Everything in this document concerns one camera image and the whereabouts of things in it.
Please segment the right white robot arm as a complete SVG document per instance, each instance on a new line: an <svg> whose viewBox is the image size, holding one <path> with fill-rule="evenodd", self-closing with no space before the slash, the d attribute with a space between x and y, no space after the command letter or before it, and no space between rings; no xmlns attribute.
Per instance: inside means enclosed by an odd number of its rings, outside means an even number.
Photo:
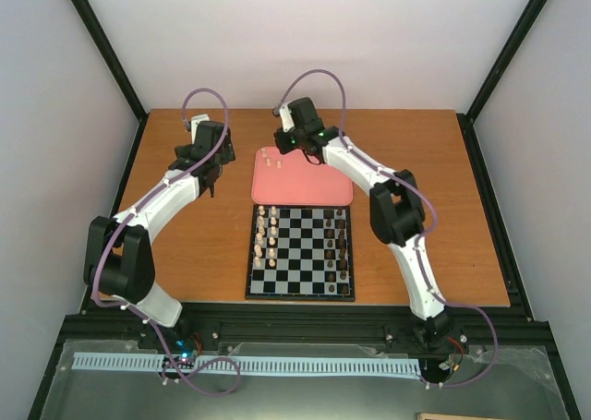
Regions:
<svg viewBox="0 0 591 420"><path fill-rule="evenodd" d="M282 101L273 115L282 122L274 133L282 154L301 150L344 174L368 196L373 234L391 250L403 276L415 342L424 351L434 350L452 323L428 259L425 211L412 173L377 162L340 128L326 127L309 97Z"/></svg>

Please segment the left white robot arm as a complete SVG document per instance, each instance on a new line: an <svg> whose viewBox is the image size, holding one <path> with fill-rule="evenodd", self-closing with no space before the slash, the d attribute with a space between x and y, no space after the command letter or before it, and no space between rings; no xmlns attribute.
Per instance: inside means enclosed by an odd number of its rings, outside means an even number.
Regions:
<svg viewBox="0 0 591 420"><path fill-rule="evenodd" d="M89 227L83 279L98 306L134 310L145 323L160 325L170 347L186 346L191 324L182 305L157 282L151 245L185 206L214 185L223 166L235 160L228 126L206 114L190 122L191 142L175 148L175 160L142 198L115 216L97 217Z"/></svg>

